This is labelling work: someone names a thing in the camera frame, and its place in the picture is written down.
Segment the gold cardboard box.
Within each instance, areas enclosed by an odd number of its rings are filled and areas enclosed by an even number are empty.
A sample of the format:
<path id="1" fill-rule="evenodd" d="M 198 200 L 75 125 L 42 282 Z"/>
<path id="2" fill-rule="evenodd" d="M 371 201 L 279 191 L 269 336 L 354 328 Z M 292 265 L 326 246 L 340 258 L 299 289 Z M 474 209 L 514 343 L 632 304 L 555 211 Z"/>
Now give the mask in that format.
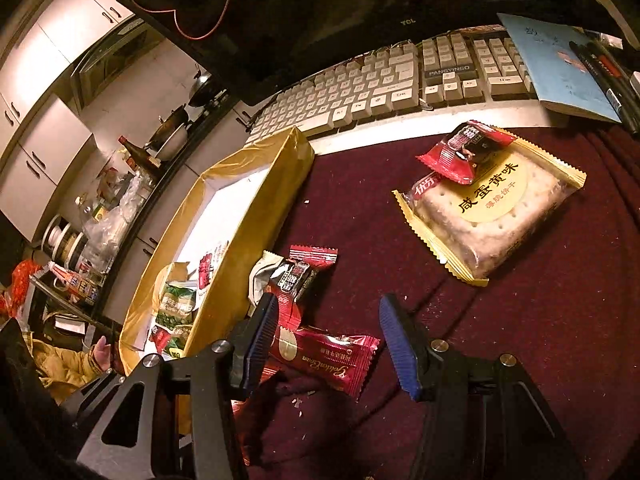
<path id="1" fill-rule="evenodd" d="M 140 278 L 119 338 L 131 372 L 151 351 L 146 331 L 170 278 L 198 276 L 205 256 L 214 273 L 198 298 L 184 353 L 193 356 L 227 336 L 250 312 L 250 270 L 276 241 L 314 149 L 297 128 L 248 144 L 203 172 L 171 219 Z"/>

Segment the red golden crown snack bar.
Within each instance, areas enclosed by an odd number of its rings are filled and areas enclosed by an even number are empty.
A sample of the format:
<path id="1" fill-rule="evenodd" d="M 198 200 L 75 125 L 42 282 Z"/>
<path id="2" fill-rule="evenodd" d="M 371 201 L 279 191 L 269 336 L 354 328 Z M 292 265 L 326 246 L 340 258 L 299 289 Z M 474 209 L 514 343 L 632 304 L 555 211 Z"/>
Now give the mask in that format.
<path id="1" fill-rule="evenodd" d="M 290 368 L 357 400 L 380 343 L 370 335 L 333 336 L 312 327 L 278 327 L 262 380 Z"/>

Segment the black pens bundle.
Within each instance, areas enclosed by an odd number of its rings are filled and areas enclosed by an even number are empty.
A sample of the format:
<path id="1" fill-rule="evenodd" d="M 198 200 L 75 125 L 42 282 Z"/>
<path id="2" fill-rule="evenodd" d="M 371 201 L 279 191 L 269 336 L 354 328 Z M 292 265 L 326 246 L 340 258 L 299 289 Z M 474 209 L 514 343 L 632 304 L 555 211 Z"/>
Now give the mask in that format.
<path id="1" fill-rule="evenodd" d="M 623 126 L 633 135 L 639 134 L 639 104 L 623 81 L 622 73 L 597 52 L 597 46 L 590 42 L 586 46 L 570 42 L 570 48 L 588 70 L 597 85 L 612 105 Z"/>

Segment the person in yellow jacket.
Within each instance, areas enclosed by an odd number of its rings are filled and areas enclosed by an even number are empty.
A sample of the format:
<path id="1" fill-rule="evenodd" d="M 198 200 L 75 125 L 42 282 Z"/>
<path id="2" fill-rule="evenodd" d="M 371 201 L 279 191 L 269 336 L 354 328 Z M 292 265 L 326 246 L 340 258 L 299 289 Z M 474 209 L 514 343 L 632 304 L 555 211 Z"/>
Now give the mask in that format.
<path id="1" fill-rule="evenodd" d="M 58 348 L 17 325 L 1 337 L 1 354 L 21 379 L 37 378 L 60 405 L 112 366 L 112 345 L 102 336 L 87 352 Z"/>

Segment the small red black snack packet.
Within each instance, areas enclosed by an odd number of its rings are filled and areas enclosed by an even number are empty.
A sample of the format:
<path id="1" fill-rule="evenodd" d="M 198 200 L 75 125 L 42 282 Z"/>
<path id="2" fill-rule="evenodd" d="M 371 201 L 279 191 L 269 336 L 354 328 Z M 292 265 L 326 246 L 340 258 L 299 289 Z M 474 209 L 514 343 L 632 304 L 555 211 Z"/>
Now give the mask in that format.
<path id="1" fill-rule="evenodd" d="M 462 185 L 471 185 L 480 168 L 507 148 L 515 136 L 509 131 L 469 120 L 462 122 L 445 139 L 418 159 L 436 174 Z"/>

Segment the silver white snack wrapper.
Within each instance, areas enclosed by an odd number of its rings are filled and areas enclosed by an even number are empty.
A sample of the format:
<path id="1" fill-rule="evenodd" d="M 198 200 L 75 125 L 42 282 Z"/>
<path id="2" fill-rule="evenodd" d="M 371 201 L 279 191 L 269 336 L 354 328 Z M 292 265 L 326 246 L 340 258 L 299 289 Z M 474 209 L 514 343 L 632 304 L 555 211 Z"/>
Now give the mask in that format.
<path id="1" fill-rule="evenodd" d="M 250 270 L 250 277 L 248 278 L 248 300 L 250 300 L 250 310 L 248 315 L 252 316 L 258 307 L 259 300 L 262 298 L 271 274 L 280 266 L 283 261 L 283 257 L 273 252 L 264 250 L 262 252 L 262 258 L 260 258 Z"/>

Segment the beige computer keyboard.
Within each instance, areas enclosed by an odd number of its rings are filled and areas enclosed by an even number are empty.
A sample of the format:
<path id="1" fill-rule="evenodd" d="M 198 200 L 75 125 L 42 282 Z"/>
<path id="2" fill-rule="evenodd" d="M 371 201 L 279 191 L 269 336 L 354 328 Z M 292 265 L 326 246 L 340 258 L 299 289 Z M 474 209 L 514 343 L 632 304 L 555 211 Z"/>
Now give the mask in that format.
<path id="1" fill-rule="evenodd" d="M 247 142 L 291 127 L 318 136 L 398 114 L 535 96 L 503 26 L 459 28 L 370 51 L 293 84 L 252 117 Z"/>

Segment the black monitor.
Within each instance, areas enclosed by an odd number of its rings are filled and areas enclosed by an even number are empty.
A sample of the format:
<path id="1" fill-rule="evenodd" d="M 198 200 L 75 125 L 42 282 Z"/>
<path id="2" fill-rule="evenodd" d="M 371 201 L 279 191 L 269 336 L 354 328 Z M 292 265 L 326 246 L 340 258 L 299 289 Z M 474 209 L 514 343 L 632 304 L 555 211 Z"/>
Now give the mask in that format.
<path id="1" fill-rule="evenodd" d="M 254 104 L 319 70 L 500 14 L 639 39 L 639 0 L 118 0 Z"/>

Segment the dark sauce bottle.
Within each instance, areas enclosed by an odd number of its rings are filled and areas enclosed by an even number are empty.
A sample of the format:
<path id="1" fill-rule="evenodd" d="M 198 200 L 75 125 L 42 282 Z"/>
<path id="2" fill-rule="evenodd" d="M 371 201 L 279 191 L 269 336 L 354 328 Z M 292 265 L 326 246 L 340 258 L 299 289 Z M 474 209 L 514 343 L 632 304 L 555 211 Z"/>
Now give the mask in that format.
<path id="1" fill-rule="evenodd" d="M 134 145 L 124 136 L 120 136 L 118 138 L 118 142 L 126 148 L 134 162 L 150 177 L 158 180 L 162 176 L 160 162 L 156 158 L 152 157 L 147 151 L 143 148 L 139 148 L 137 145 Z"/>

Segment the light blue notebook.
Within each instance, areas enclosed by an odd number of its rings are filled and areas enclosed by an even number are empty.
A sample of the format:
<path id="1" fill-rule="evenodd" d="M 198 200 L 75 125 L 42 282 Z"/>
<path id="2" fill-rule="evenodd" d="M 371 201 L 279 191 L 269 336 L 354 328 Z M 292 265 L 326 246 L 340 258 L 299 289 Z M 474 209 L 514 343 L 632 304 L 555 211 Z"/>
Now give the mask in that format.
<path id="1" fill-rule="evenodd" d="M 570 50 L 587 37 L 567 25 L 499 13 L 532 80 L 538 100 L 549 110 L 605 122 L 620 122 L 593 76 Z"/>

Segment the green snack packet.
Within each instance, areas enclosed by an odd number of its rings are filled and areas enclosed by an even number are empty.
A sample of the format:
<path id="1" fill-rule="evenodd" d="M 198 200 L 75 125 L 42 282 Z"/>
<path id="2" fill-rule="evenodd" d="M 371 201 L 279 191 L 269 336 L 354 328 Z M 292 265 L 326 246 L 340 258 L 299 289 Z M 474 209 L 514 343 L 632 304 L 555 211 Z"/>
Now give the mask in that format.
<path id="1" fill-rule="evenodd" d="M 178 325 L 191 325 L 194 321 L 195 299 L 196 291 L 192 288 L 166 285 L 155 322 L 168 330 Z"/>

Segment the dark red table cloth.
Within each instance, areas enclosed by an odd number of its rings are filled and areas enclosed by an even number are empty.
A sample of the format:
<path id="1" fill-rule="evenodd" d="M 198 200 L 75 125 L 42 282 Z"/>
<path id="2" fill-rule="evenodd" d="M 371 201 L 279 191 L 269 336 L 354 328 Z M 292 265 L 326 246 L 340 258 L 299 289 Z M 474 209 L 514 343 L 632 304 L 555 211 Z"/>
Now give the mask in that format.
<path id="1" fill-rule="evenodd" d="M 305 302 L 310 325 L 378 336 L 388 292 L 468 356 L 524 364 L 591 479 L 639 474 L 639 142 L 612 127 L 526 129 L 585 171 L 570 196 L 484 288 L 456 280 L 409 229 L 395 193 L 425 174 L 429 138 L 323 155 L 276 244 L 331 246 Z M 403 479 L 425 406 L 378 350 L 353 399 L 285 370 L 250 399 L 239 432 L 254 479 Z"/>

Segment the steel mixing bowl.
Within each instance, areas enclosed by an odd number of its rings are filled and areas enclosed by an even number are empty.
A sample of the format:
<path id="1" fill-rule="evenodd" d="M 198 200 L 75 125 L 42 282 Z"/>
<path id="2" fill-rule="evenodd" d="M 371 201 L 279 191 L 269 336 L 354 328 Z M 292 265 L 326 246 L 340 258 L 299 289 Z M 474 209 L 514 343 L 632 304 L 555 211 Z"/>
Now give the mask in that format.
<path id="1" fill-rule="evenodd" d="M 181 126 L 164 142 L 155 157 L 161 162 L 168 162 L 179 153 L 187 140 L 188 132 L 186 131 L 186 126 Z"/>

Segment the large yellow biscuit pack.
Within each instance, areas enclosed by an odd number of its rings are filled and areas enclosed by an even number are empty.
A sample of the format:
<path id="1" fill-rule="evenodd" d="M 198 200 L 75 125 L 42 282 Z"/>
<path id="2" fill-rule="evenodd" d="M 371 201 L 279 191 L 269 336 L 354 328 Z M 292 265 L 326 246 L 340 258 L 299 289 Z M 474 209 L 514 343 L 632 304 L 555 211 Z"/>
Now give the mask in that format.
<path id="1" fill-rule="evenodd" d="M 485 286 L 489 274 L 587 179 L 582 170 L 513 135 L 471 185 L 428 168 L 408 191 L 394 193 L 410 229 L 466 284 Z"/>

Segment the range hood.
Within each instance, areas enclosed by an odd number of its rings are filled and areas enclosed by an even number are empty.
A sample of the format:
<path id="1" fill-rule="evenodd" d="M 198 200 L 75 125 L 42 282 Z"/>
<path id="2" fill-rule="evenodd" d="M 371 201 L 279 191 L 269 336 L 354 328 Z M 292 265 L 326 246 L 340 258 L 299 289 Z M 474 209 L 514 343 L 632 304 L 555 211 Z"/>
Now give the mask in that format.
<path id="1" fill-rule="evenodd" d="M 165 37 L 142 18 L 130 16 L 89 48 L 70 75 L 75 106 L 83 110 L 120 73 Z"/>

